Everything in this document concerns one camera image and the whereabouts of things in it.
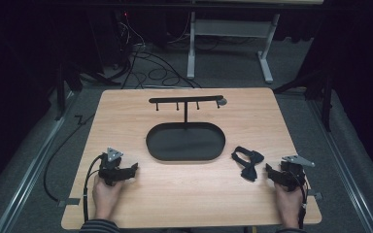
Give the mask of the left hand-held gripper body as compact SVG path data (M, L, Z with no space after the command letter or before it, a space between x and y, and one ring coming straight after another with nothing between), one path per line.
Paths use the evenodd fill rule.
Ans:
M101 155L101 164L98 175L106 185L114 186L116 182L125 181L130 178L130 169L120 169L123 153L112 148Z

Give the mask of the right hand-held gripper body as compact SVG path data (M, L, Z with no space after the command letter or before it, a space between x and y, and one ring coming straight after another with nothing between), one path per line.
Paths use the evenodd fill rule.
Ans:
M305 184L304 167L315 167L316 164L300 155L284 156L281 161L281 171L284 174L283 186L288 191L294 191L297 187Z

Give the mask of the black bow tie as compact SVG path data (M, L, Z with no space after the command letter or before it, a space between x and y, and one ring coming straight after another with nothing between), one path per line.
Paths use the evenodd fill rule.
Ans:
M246 161L239 157L238 153L246 155L249 158L249 161ZM243 167L241 171L241 177L243 179L250 182L254 182L257 179L255 165L264 160L264 156L261 153L255 150L247 150L243 147L237 147L231 154L231 157L235 162Z

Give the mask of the person's left hand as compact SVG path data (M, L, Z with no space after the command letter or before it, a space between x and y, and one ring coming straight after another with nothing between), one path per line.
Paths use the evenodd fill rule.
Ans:
M107 185L99 176L94 178L92 196L95 205L96 219L111 220L119 201L120 190L124 182L116 182L113 186Z

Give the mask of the person's right hand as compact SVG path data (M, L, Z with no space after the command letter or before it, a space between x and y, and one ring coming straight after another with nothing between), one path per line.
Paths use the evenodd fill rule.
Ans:
M278 184L274 183L276 190L276 206L282 222L285 228L298 228L298 216L303 201L303 195L301 188L298 187L293 191L287 191L287 189Z

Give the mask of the black hook rack with tray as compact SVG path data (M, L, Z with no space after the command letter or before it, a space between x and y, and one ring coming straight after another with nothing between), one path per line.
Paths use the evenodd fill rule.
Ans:
M219 157L225 146L223 131L211 122L192 122L188 120L188 104L212 102L217 107L226 104L222 95L159 97L151 98L158 111L159 104L184 104L182 122L165 122L154 126L147 134L146 145L150 155L160 161L209 161Z

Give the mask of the black metal stand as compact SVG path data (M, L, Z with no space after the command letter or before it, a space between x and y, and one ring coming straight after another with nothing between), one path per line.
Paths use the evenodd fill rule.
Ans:
M102 77L100 74L91 72L86 68L79 66L71 61L61 61L55 70L55 81L56 81L56 107L57 115L56 120L61 120L61 118L66 113L66 95L65 95L65 85L68 84L72 91L80 92L83 89L83 84L81 83L80 75L85 74L94 78L106 85L119 86L119 83L108 80Z
M277 88L273 89L275 94L284 93L290 89L297 87L305 87L304 97L306 100L317 100L322 101L321 120L326 131L330 132L330 110L331 96L332 96L332 69L323 67L319 70L315 70L296 78L295 80L285 83Z

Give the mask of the grey table bracket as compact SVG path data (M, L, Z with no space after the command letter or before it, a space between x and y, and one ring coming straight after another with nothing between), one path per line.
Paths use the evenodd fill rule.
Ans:
M57 207L66 207L68 205L79 206L80 198L68 198L66 200L60 200L57 202Z
M320 192L315 191L314 189L308 189L307 193L309 196L313 196L316 200L322 200L323 196Z

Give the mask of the silver floor rail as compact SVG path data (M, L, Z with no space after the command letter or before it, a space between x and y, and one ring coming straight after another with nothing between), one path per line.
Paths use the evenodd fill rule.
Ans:
M44 170L65 117L52 106L28 133L0 177L0 233L10 233L35 183Z
M336 145L335 139L332 134L325 128L321 119L321 111L319 105L314 101L308 101L307 105L312 112L320 130L325 138L326 143L331 151L333 163L340 180L345 187L347 194L353 204L358 218L361 222L366 233L373 233L373 214L369 209L368 203L362 194L361 190L356 184L351 170L349 169L346 161L342 157L342 153Z

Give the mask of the white metal desk frame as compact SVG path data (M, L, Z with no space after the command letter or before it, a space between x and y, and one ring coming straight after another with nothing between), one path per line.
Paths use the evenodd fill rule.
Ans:
M270 21L242 21L227 19L196 18L195 12L189 14L189 49L187 56L186 76L193 79L195 76L195 38L197 36L216 37L248 37L265 40L263 50L256 55L261 72L266 83L272 83L273 77L267 61L273 37L275 35L280 14L275 14Z

